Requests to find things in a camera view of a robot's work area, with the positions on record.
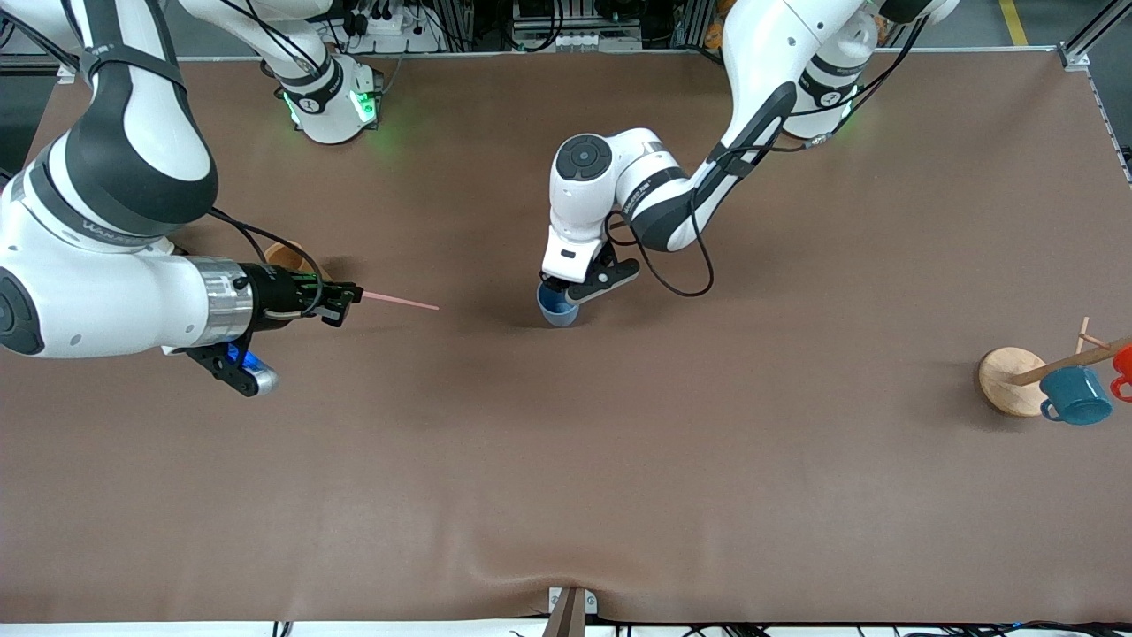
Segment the brown wooden cup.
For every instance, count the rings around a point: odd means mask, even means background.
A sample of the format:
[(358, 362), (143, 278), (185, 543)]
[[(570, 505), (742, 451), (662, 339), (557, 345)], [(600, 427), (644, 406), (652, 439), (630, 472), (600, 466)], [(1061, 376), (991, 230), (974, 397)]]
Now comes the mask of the brown wooden cup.
[(271, 283), (295, 282), (315, 285), (321, 274), (301, 246), (275, 242), (264, 251), (264, 278)]

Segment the white power strip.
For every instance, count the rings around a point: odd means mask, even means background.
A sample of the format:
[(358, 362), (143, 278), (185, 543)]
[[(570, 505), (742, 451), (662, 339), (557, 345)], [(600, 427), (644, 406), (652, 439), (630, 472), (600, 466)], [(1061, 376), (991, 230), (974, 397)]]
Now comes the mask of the white power strip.
[(440, 16), (415, 0), (355, 0), (345, 51), (351, 54), (451, 52)]

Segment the wooden mug tree stand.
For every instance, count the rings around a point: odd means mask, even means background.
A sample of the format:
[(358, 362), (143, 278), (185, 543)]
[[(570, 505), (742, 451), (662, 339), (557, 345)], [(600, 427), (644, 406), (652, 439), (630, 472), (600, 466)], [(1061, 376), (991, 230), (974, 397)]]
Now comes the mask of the wooden mug tree stand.
[(1132, 334), (1104, 341), (1089, 334), (1090, 318), (1083, 316), (1075, 336), (1075, 352), (1046, 362), (1027, 348), (1004, 347), (986, 352), (975, 367), (975, 384), (989, 405), (1007, 418), (1039, 418), (1047, 401), (1041, 380), (1062, 368), (1098, 365), (1132, 346)]

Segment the blue enamel mug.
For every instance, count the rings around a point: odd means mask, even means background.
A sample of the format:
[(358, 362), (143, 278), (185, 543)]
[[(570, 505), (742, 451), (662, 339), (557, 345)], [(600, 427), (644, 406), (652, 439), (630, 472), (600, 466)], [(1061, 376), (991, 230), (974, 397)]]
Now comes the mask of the blue enamel mug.
[(1040, 414), (1050, 422), (1089, 427), (1104, 422), (1114, 407), (1098, 375), (1090, 367), (1067, 365), (1048, 372), (1039, 381), (1046, 395)]

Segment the aluminium frame post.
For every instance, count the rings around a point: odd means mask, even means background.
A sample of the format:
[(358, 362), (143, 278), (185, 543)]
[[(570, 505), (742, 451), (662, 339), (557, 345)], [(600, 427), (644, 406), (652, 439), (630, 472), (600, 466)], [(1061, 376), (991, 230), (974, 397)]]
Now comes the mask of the aluminium frame post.
[(1060, 63), (1067, 72), (1084, 70), (1088, 53), (1109, 31), (1132, 15), (1132, 0), (1106, 0), (1106, 5), (1066, 41), (1058, 44)]

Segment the small blue plastic cup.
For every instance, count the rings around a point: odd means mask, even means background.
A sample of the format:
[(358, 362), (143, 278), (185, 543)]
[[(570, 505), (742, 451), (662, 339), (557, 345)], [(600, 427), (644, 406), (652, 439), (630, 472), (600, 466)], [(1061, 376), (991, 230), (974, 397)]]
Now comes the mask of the small blue plastic cup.
[(546, 322), (554, 327), (567, 327), (577, 321), (578, 305), (571, 305), (563, 301), (563, 290), (568, 287), (561, 283), (561, 295), (541, 295), (540, 286), (535, 290), (535, 302)]

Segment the pink straw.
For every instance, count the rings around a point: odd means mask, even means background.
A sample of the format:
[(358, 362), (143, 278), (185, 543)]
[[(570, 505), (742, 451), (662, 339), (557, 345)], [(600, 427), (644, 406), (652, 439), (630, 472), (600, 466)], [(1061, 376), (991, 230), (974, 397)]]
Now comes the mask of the pink straw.
[(372, 293), (371, 291), (365, 291), (363, 298), (367, 301), (376, 301), (381, 303), (392, 303), (393, 305), (408, 305), (412, 308), (422, 308), (422, 310), (428, 311), (439, 311), (439, 305), (430, 305), (429, 303), (420, 303), (415, 301), (409, 301), (409, 299), (395, 296), (395, 295), (383, 295), (380, 293)]

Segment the metal table clamp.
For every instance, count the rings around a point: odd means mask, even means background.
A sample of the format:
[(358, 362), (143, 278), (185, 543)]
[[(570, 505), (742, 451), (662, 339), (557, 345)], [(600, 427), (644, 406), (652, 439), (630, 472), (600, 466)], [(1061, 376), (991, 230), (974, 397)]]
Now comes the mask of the metal table clamp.
[(582, 587), (551, 587), (548, 612), (542, 637), (585, 637), (590, 617), (598, 614), (597, 594)]

